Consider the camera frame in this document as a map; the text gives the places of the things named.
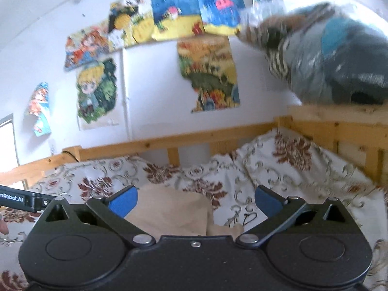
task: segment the folded beige fabric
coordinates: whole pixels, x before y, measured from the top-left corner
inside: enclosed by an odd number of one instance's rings
[[[231,235],[235,239],[244,232],[241,224],[215,225],[213,208],[201,194],[152,184],[141,186],[137,205],[125,219],[156,241],[162,235]]]

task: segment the blue gripper pad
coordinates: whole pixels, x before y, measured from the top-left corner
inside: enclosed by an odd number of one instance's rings
[[[273,217],[283,209],[283,204],[260,187],[255,190],[255,203],[267,217]]]
[[[138,199],[136,187],[131,187],[123,192],[117,198],[109,202],[108,208],[110,211],[124,218],[136,206]]]

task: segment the clear plastic bag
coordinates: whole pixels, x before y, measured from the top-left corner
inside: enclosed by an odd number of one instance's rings
[[[271,73],[304,104],[383,104],[388,38],[349,10],[321,3],[260,20],[252,8],[238,37],[266,52]]]

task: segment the floral bedding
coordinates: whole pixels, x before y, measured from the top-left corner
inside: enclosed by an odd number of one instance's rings
[[[245,230],[266,219],[254,202],[259,184],[310,203],[339,197],[373,248],[365,285],[370,290],[387,289],[387,211],[381,187],[352,164],[287,129],[274,129],[231,155],[216,155],[207,164],[189,168],[159,167],[138,156],[65,164],[31,190],[83,203],[97,194],[108,197],[128,185],[150,182],[202,194],[212,204],[215,224],[240,223]],[[0,236],[0,291],[27,286],[17,253],[39,216],[14,209],[3,212],[10,233]]]

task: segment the silver bolt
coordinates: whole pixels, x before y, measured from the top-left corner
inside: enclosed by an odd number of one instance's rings
[[[133,241],[137,244],[149,244],[152,242],[152,236],[148,234],[137,234],[133,237]]]
[[[242,234],[240,236],[240,242],[245,244],[255,244],[259,241],[259,238],[255,234]]]
[[[191,242],[191,246],[195,248],[201,247],[201,245],[202,244],[200,242]]]

